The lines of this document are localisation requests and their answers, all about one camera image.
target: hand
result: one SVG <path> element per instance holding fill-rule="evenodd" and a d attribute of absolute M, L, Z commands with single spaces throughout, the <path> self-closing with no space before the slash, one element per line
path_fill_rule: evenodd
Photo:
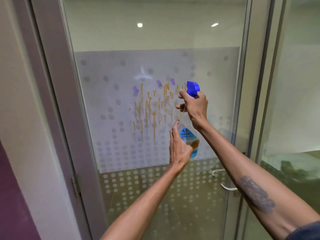
<path fill-rule="evenodd" d="M 184 104 L 176 105 L 181 112 L 187 112 L 193 127 L 199 130 L 202 123 L 207 121 L 208 101 L 202 92 L 198 92 L 198 96 L 191 97 L 187 91 L 180 90 L 179 98 L 184 100 Z"/>
<path fill-rule="evenodd" d="M 178 173 L 188 164 L 192 152 L 198 147 L 199 140 L 194 141 L 191 145 L 187 145 L 182 141 L 178 132 L 177 120 L 172 130 L 170 130 L 170 168 L 175 168 Z"/>

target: spray bottle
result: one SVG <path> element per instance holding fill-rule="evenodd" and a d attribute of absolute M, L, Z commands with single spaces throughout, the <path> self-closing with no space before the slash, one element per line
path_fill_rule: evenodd
<path fill-rule="evenodd" d="M 187 88 L 188 94 L 192 97 L 196 97 L 198 95 L 198 92 L 200 91 L 200 87 L 198 83 L 194 81 L 187 81 L 186 88 Z M 178 132 L 180 133 L 180 137 L 182 141 L 187 145 L 191 145 L 194 141 L 198 140 L 199 138 L 199 133 L 195 128 L 193 128 L 193 125 L 191 123 L 188 113 L 182 113 L 182 116 L 178 124 Z M 195 158 L 197 156 L 197 153 L 198 153 L 198 148 L 196 148 L 192 152 L 190 158 Z"/>

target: glass panel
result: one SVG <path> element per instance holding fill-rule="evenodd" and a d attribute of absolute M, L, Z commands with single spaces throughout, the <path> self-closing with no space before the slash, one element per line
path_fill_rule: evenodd
<path fill-rule="evenodd" d="M 320 213 L 320 1 L 292 0 L 261 166 Z M 271 239 L 249 212 L 245 239 Z"/>
<path fill-rule="evenodd" d="M 199 83 L 231 139 L 246 0 L 64 0 L 108 224 L 169 163 L 179 89 Z M 144 239 L 222 237 L 222 166 L 204 138 Z"/>

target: person's right arm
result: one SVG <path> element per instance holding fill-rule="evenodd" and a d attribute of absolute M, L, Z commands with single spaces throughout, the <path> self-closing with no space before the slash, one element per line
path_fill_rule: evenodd
<path fill-rule="evenodd" d="M 292 231 L 312 222 L 320 216 L 306 202 L 284 186 L 266 170 L 251 161 L 227 141 L 207 121 L 206 96 L 198 92 L 193 98 L 184 90 L 180 98 L 185 104 L 177 109 L 188 112 L 192 124 L 214 150 L 228 175 L 274 239 L 283 240 Z"/>

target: person's right hand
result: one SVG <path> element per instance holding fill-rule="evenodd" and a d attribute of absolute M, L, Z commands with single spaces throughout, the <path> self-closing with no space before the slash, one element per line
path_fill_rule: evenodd
<path fill-rule="evenodd" d="M 191 97 L 187 91 L 180 90 L 179 98 L 184 100 L 184 104 L 176 105 L 181 112 L 187 112 L 193 127 L 198 130 L 203 122 L 207 121 L 208 101 L 202 92 L 198 92 L 196 97 Z"/>

